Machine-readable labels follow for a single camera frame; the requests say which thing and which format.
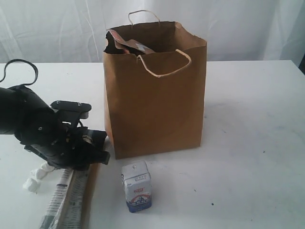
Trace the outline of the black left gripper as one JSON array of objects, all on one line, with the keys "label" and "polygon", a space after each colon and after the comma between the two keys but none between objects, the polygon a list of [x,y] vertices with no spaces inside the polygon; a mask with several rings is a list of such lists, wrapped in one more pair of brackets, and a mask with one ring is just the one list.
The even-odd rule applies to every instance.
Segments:
[{"label": "black left gripper", "polygon": [[81,120],[64,122],[50,107],[36,109],[25,116],[19,141],[56,168],[86,170],[91,164],[108,165],[110,153],[103,151],[107,133],[88,129]]}]

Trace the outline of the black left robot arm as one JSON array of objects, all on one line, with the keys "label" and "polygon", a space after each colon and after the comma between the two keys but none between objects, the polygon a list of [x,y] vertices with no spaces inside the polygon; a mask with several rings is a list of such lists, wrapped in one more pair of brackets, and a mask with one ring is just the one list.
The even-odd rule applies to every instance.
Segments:
[{"label": "black left robot arm", "polygon": [[91,109],[87,103],[60,100],[47,105],[25,86],[1,88],[0,133],[14,135],[25,150],[58,169],[83,171],[91,164],[106,165],[106,132],[90,130],[81,122]]}]

